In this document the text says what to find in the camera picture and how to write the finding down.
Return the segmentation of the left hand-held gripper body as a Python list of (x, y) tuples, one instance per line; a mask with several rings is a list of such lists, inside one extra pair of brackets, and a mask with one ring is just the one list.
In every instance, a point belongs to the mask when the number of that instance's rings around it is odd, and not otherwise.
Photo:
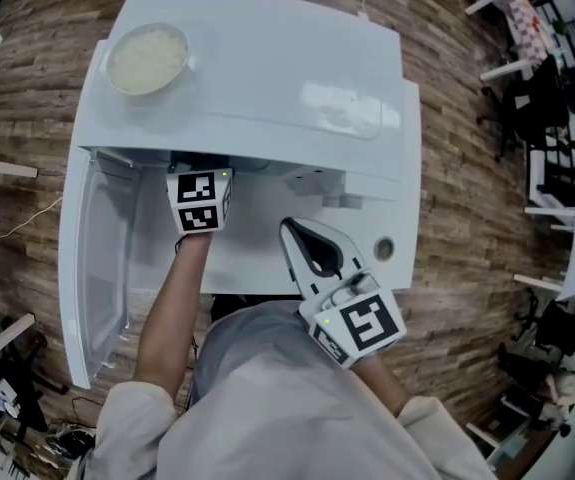
[(182, 236), (224, 229), (233, 198), (234, 175), (226, 156), (171, 153), (167, 196)]

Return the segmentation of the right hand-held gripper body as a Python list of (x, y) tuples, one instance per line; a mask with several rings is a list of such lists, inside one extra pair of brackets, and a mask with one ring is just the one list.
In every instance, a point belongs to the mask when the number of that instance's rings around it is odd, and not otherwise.
[(407, 335), (393, 293), (368, 268), (304, 300), (301, 318), (312, 340), (343, 369)]

